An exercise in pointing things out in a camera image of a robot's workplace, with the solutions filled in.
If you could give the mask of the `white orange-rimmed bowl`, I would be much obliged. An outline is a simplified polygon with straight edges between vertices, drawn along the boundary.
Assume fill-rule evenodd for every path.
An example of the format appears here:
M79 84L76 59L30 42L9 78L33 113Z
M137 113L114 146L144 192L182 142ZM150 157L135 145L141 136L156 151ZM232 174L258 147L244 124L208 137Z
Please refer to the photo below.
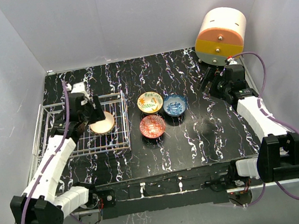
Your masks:
M97 121L96 123L90 124L89 129L91 132L97 135L108 134L115 126L115 120L110 112L104 112L105 119Z

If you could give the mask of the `red patterned bowl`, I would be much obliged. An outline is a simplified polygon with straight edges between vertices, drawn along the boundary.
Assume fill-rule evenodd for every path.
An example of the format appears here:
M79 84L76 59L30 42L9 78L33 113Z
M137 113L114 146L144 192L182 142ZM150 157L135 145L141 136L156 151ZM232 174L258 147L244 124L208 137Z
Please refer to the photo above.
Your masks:
M166 130L164 119L158 115L145 116L140 122L141 134L146 138L158 138L163 135Z

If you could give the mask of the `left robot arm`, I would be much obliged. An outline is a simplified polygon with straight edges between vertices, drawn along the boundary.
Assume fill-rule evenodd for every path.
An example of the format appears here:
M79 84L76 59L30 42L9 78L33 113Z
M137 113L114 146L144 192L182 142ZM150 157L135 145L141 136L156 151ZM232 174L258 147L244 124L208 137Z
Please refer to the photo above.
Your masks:
M98 204L98 194L85 185L56 195L61 174L79 138L89 124L105 119L97 95L88 98L82 92L74 92L67 94L65 100L65 109L54 119L37 171L22 195L15 195L10 202L17 224L63 224L75 209L92 209Z

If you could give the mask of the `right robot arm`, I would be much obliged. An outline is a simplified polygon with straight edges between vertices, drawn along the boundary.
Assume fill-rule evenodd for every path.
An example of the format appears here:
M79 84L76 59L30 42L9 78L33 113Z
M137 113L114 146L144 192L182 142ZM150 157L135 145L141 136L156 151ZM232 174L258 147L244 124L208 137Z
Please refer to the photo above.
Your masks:
M212 97L225 100L242 116L259 138L258 156L232 160L229 181L240 187L249 178L265 183L299 179L299 135L271 120L257 92L245 79L242 65L208 67L200 89L209 85Z

